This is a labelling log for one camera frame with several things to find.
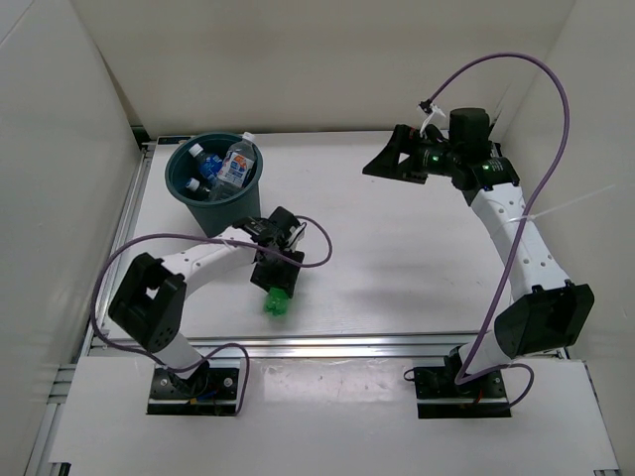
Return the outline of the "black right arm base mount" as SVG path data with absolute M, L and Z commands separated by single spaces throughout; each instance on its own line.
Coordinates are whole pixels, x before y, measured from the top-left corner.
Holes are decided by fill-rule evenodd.
M 450 365 L 407 369 L 403 378 L 415 386 L 419 419 L 507 418 L 510 401 L 500 371 L 458 386 Z

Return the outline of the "clear bottle orange blue label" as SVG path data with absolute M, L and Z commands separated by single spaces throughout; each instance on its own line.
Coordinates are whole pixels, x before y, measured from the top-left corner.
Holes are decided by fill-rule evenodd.
M 254 140 L 253 134 L 244 132 L 242 139 L 228 148 L 216 179 L 221 186 L 222 199 L 239 193 L 248 182 L 256 163 Z

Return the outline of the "green plastic soda bottle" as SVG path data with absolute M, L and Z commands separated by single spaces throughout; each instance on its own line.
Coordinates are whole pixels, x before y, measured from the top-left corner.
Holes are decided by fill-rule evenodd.
M 272 287 L 267 291 L 263 311 L 273 317 L 286 316 L 292 298 L 283 289 Z

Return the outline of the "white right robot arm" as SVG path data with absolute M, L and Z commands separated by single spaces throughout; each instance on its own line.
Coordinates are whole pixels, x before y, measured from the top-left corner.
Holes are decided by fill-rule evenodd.
M 484 331 L 446 359 L 446 386 L 461 397 L 480 386 L 481 376 L 519 357 L 575 344 L 594 305 L 590 286 L 571 280 L 527 215 L 520 178 L 508 159 L 493 156 L 489 134 L 490 118 L 482 108 L 452 110 L 447 134 L 429 120 L 420 130 L 399 124 L 362 170 L 412 183 L 449 178 L 504 264 L 510 306 L 487 318 Z

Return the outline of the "clear unlabelled plastic bottle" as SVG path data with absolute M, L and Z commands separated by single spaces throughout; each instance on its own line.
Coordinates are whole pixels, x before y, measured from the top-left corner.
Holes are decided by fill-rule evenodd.
M 209 182 L 190 178 L 186 183 L 186 190 L 198 201 L 217 201 L 222 199 L 221 186 L 217 181 Z

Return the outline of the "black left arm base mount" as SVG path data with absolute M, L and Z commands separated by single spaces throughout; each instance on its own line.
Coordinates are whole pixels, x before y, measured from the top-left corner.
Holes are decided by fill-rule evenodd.
M 246 363 L 205 363 L 187 378 L 156 367 L 146 414 L 169 417 L 236 417 L 242 409 Z

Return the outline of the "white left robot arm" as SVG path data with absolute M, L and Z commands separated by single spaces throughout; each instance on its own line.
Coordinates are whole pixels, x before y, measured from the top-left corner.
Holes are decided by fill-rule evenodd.
M 108 315 L 159 363 L 175 370 L 174 385 L 187 397 L 204 392 L 202 355 L 181 334 L 185 301 L 201 287 L 243 266 L 250 282 L 279 310 L 293 297 L 305 254 L 296 249 L 305 226 L 279 206 L 267 218 L 244 217 L 210 243 L 155 258 L 138 255 L 108 308 Z

